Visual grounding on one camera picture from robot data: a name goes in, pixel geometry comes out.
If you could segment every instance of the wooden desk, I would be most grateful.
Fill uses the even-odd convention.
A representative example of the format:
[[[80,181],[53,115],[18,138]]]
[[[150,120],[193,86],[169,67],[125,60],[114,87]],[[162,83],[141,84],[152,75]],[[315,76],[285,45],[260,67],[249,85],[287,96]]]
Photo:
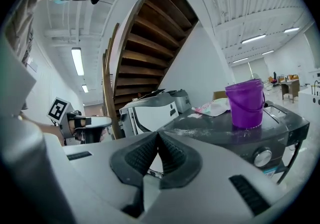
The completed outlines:
[[[295,97],[299,96],[300,83],[299,79],[291,81],[281,82],[282,99],[284,99],[285,94],[292,94],[292,103],[294,103]]]

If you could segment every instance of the bucket handle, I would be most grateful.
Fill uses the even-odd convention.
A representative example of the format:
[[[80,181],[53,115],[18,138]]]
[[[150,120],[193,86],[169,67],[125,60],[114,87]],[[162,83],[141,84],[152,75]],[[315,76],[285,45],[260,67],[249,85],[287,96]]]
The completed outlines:
[[[241,106],[238,102],[236,102],[235,100],[233,100],[232,98],[229,97],[228,93],[226,92],[226,95],[228,96],[228,98],[240,109],[244,110],[244,111],[248,111],[248,112],[259,112],[261,111],[266,103],[266,98],[265,98],[265,94],[262,92],[263,94],[263,103],[262,103],[262,107],[259,109],[249,109],[249,108],[245,108],[243,106]]]

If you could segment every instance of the black metal leg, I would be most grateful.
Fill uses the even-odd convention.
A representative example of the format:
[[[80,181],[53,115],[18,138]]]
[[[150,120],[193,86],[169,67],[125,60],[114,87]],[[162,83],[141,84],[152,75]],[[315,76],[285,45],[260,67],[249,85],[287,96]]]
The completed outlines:
[[[283,179],[286,177],[287,173],[290,171],[290,168],[292,167],[292,165],[294,164],[296,158],[297,158],[297,155],[299,153],[299,150],[301,148],[301,145],[302,145],[302,141],[298,142],[296,147],[295,147],[295,151],[293,153],[293,157],[291,158],[290,162],[289,162],[289,165],[287,166],[287,170],[282,174],[282,176],[280,177],[280,179],[277,181],[277,184],[280,184]]]

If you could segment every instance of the white counter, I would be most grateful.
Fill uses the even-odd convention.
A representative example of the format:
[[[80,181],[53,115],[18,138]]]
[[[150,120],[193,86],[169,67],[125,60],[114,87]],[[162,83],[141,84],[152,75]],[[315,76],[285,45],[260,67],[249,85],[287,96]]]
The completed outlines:
[[[315,91],[320,94],[320,88],[315,88]],[[309,122],[320,124],[320,96],[313,95],[311,87],[299,91],[299,113]]]

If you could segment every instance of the silver knob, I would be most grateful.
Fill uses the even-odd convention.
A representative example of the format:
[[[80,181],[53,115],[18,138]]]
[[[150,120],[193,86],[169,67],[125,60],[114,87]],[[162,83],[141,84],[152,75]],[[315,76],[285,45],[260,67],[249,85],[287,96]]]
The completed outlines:
[[[272,157],[272,152],[268,149],[263,151],[258,151],[254,155],[253,164],[256,167],[264,167],[267,163],[270,162]]]

